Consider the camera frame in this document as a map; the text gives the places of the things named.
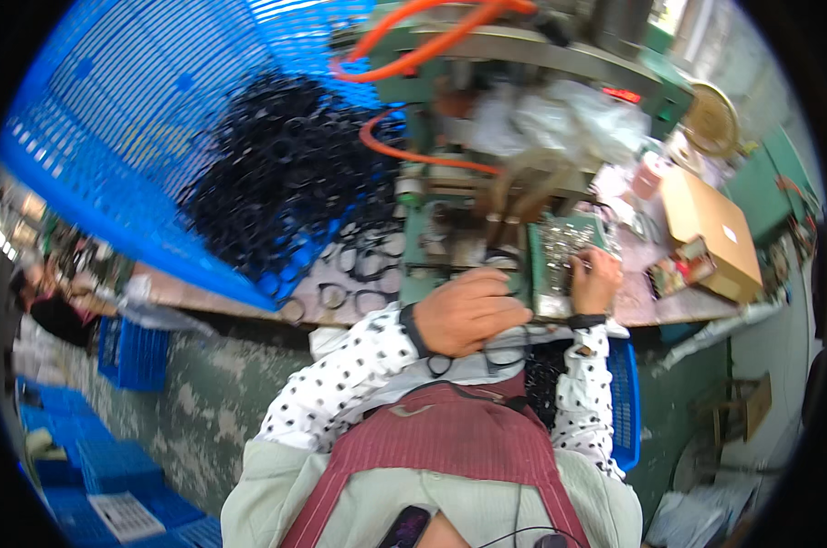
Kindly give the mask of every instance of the cardboard box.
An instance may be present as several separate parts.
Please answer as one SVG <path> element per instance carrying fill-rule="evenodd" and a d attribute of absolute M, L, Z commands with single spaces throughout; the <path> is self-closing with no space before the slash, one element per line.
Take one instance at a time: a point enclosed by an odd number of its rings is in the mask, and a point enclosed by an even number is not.
<path fill-rule="evenodd" d="M 681 246 L 702 235 L 718 269 L 700 285 L 740 302 L 751 302 L 763 286 L 745 215 L 721 192 L 682 168 L 660 184 L 666 222 Z"/>

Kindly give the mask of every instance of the worn floor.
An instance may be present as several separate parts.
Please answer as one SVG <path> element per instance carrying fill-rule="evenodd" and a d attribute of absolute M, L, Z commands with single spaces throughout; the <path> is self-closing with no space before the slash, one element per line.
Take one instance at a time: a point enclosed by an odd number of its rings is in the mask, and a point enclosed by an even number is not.
<path fill-rule="evenodd" d="M 64 352 L 71 383 L 112 433 L 139 440 L 171 485 L 213 516 L 240 476 L 245 440 L 257 433 L 288 375 L 310 363 L 304 351 L 180 334 L 172 339 L 164 392 L 157 394 L 117 390 L 97 374 L 96 358 L 68 346 Z M 643 441 L 639 465 L 627 479 L 641 500 L 646 528 L 697 428 L 688 402 L 725 376 L 724 345 L 670 371 L 639 356 Z"/>
<path fill-rule="evenodd" d="M 118 390 L 97 373 L 97 359 L 65 345 L 71 384 L 118 438 L 139 440 L 168 482 L 218 516 L 243 471 L 244 441 L 307 353 L 221 338 L 176 335 L 158 393 Z"/>

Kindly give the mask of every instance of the orange hose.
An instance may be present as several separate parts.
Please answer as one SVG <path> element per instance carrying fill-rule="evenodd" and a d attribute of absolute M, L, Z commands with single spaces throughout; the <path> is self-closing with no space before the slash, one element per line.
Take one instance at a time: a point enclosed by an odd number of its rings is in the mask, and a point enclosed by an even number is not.
<path fill-rule="evenodd" d="M 463 19 L 459 21 L 459 24 L 453 27 L 452 30 L 430 39 L 430 41 L 419 48 L 383 67 L 362 74 L 350 74 L 343 71 L 337 60 L 333 60 L 331 62 L 331 70 L 335 78 L 343 80 L 344 82 L 374 82 L 375 80 L 383 80 L 384 78 L 401 74 L 405 69 L 417 67 L 419 64 L 447 50 L 456 42 L 463 39 L 465 35 L 471 32 L 476 26 L 485 25 L 493 21 L 505 10 L 508 2 L 509 0 L 485 0 L 485 4 L 463 17 Z"/>
<path fill-rule="evenodd" d="M 376 140 L 374 136 L 371 134 L 371 130 L 373 129 L 374 125 L 386 116 L 392 114 L 393 112 L 399 111 L 403 108 L 404 107 L 395 107 L 394 109 L 389 109 L 386 112 L 378 114 L 372 119 L 368 120 L 365 123 L 365 125 L 362 126 L 362 129 L 359 130 L 359 138 L 362 139 L 362 142 L 365 144 L 367 148 L 370 148 L 381 154 L 386 154 L 387 156 L 392 156 L 394 158 L 418 161 L 425 164 L 451 166 L 452 168 L 475 169 L 491 175 L 496 175 L 499 173 L 498 168 L 494 168 L 493 166 L 487 166 L 486 164 L 477 164 L 473 161 L 463 161 L 461 159 L 438 158 L 436 156 L 427 156 L 425 154 L 408 153 L 408 151 L 406 150 L 392 148 Z"/>
<path fill-rule="evenodd" d="M 368 52 L 374 48 L 376 43 L 380 41 L 381 38 L 386 36 L 386 32 L 395 26 L 397 22 L 420 11 L 425 11 L 429 8 L 433 8 L 434 6 L 448 4 L 455 1 L 456 0 L 411 0 L 411 2 L 404 4 L 397 10 L 392 11 L 380 19 L 379 23 L 377 23 L 374 28 L 369 30 L 361 39 L 359 39 L 359 41 L 355 44 L 353 51 L 350 52 L 349 56 L 347 56 L 347 61 L 351 62 L 354 60 L 359 60 L 364 57 L 364 55 L 367 55 Z M 507 0 L 506 4 L 507 9 L 525 14 L 535 13 L 537 9 L 536 5 L 530 2 L 530 0 Z"/>

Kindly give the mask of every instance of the sticker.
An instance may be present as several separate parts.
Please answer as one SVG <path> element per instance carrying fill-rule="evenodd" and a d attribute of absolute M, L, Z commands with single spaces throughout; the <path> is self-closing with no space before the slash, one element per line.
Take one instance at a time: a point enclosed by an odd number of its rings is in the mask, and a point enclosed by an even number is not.
<path fill-rule="evenodd" d="M 721 225 L 721 227 L 724 229 L 724 235 L 729 237 L 736 244 L 737 243 L 736 233 L 733 232 L 732 230 L 730 230 L 730 228 L 728 228 L 726 225 Z"/>
<path fill-rule="evenodd" d="M 166 531 L 164 525 L 129 492 L 117 495 L 89 495 L 87 498 L 93 510 L 121 543 L 152 537 Z"/>

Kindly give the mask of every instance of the person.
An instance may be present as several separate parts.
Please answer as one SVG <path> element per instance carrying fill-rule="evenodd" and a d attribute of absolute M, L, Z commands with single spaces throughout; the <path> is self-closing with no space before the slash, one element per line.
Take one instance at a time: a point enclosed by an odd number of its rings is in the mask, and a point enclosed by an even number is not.
<path fill-rule="evenodd" d="M 590 248 L 573 269 L 574 342 L 552 432 L 522 399 L 522 372 L 465 386 L 438 379 L 364 420 L 340 418 L 417 360 L 477 353 L 529 322 L 505 274 L 470 270 L 403 310 L 368 314 L 292 374 L 246 444 L 222 509 L 225 545 L 639 546 L 641 506 L 611 457 L 604 311 L 620 264 Z"/>
<path fill-rule="evenodd" d="M 101 317 L 69 304 L 68 297 L 80 295 L 84 290 L 64 290 L 53 280 L 55 277 L 51 259 L 47 266 L 39 261 L 25 265 L 13 274 L 8 284 L 14 304 L 21 312 L 29 313 L 48 333 L 87 349 Z"/>

